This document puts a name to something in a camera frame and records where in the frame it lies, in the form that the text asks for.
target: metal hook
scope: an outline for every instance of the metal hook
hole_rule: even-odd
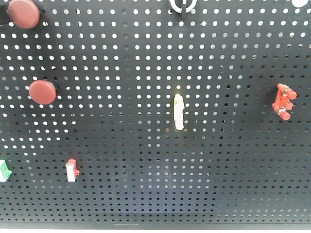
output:
[[[173,8],[173,10],[175,10],[177,13],[180,13],[182,16],[182,19],[186,18],[186,13],[189,13],[192,9],[194,9],[194,7],[196,6],[196,3],[198,2],[198,0],[192,0],[190,6],[187,7],[187,0],[183,0],[182,3],[182,7],[178,7],[176,5],[176,0],[169,0],[171,7]]]

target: pegboard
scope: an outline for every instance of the pegboard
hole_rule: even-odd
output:
[[[0,227],[310,228],[311,2],[198,0],[183,20],[168,0],[35,3],[35,28],[0,27]]]

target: green plastic piece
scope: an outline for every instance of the green plastic piece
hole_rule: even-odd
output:
[[[12,173],[4,160],[0,160],[0,172],[0,182],[6,182]]]

